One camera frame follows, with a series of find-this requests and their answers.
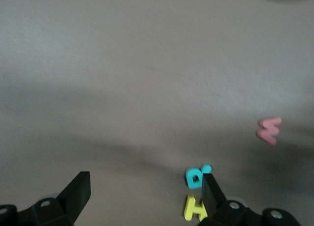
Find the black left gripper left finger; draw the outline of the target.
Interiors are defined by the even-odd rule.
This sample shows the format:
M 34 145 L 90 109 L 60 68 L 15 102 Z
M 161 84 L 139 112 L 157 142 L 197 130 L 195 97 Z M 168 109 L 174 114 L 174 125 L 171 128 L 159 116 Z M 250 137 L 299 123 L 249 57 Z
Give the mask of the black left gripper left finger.
M 20 212 L 15 205 L 1 205 L 0 224 L 2 226 L 73 226 L 90 196 L 90 173 L 79 172 L 55 198 L 44 198 Z

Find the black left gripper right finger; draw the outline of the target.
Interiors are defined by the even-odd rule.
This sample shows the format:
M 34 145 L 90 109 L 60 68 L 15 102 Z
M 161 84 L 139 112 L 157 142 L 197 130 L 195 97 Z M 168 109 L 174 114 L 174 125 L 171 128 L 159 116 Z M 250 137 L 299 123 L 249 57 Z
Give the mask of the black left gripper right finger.
M 228 200 L 213 174 L 204 174 L 202 201 L 208 216 L 200 226 L 301 226 L 295 217 L 278 208 L 266 208 L 257 214 L 235 200 Z

